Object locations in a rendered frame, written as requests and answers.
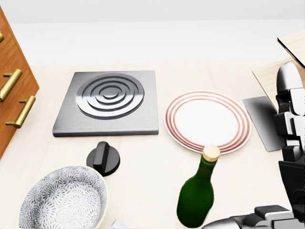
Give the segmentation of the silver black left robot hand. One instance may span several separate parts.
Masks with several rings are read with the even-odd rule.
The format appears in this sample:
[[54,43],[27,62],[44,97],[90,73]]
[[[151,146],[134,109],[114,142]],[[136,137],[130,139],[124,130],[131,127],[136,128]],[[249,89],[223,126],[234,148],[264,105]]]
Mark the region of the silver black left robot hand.
[[115,220],[113,224],[111,225],[111,229],[130,229],[128,226],[124,225],[119,220]]

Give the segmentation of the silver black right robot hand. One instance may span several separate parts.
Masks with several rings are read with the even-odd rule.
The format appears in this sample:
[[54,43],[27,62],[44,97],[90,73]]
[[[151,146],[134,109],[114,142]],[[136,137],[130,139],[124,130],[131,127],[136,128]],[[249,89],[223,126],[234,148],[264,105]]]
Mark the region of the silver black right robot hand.
[[252,214],[220,219],[202,229],[305,229],[305,89],[294,63],[279,68],[276,87],[275,127],[285,140],[278,164],[292,209],[255,207]]

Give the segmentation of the green wine bottle with cork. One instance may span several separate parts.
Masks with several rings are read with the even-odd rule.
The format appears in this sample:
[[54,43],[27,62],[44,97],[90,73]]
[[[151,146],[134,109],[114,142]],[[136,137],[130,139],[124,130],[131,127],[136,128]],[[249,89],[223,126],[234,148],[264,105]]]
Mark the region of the green wine bottle with cork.
[[218,147],[205,146],[197,172],[183,184],[180,190],[176,215],[188,228],[200,227],[213,206],[214,190],[211,176],[219,156]]

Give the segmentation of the wooden cabinet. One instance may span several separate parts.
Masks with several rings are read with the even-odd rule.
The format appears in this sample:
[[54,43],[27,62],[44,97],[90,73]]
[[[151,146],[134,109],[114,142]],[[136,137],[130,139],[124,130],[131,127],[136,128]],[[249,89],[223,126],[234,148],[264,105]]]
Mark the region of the wooden cabinet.
[[0,7],[0,159],[23,126],[39,85]]

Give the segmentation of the flat grey metal sheet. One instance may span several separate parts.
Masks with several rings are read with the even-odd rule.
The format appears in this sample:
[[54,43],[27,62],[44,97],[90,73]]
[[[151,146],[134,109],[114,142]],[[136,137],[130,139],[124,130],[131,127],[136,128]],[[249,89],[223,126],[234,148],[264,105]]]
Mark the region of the flat grey metal sheet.
[[243,104],[257,129],[257,132],[267,152],[281,150],[284,139],[276,132],[276,109],[267,96],[243,99]]

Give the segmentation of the patterned grey white bowl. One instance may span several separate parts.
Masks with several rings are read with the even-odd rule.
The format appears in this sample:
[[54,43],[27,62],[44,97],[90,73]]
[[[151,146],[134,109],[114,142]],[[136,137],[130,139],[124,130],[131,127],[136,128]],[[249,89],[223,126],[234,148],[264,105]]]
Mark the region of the patterned grey white bowl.
[[87,166],[68,166],[41,178],[20,206],[18,229],[98,229],[108,190],[104,178]]

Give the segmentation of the pale wooden slat tray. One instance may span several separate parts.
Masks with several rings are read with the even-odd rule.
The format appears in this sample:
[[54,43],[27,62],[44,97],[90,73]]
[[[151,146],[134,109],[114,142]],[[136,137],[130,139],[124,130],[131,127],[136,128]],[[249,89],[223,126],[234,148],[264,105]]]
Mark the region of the pale wooden slat tray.
[[290,57],[252,70],[253,75],[271,101],[275,110],[278,109],[275,98],[277,95],[276,77],[279,68],[283,64],[292,62],[296,65],[301,76],[303,87],[305,88],[305,29],[285,37],[278,37],[277,41]]

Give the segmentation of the round black knob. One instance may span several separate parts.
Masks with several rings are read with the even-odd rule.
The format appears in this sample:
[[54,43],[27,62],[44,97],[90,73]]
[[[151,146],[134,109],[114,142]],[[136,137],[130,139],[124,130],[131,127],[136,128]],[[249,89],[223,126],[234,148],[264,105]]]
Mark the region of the round black knob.
[[113,174],[120,165],[119,152],[107,142],[101,141],[87,156],[86,165],[103,177]]

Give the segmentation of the white plate with red rings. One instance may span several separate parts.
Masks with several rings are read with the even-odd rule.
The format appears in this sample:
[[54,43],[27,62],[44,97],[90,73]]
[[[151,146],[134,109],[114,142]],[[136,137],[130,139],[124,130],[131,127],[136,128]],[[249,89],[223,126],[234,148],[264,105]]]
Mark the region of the white plate with red rings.
[[222,154],[234,152],[252,133],[247,111],[213,91],[190,91],[174,98],[164,112],[164,125],[174,141],[196,153],[207,145],[217,146]]

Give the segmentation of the flat dark stove plate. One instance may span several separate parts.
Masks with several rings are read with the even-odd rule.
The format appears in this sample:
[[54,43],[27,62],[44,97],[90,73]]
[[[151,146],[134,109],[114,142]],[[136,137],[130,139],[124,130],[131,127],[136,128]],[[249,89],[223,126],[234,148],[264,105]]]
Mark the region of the flat dark stove plate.
[[158,134],[155,72],[75,72],[52,133],[54,137]]

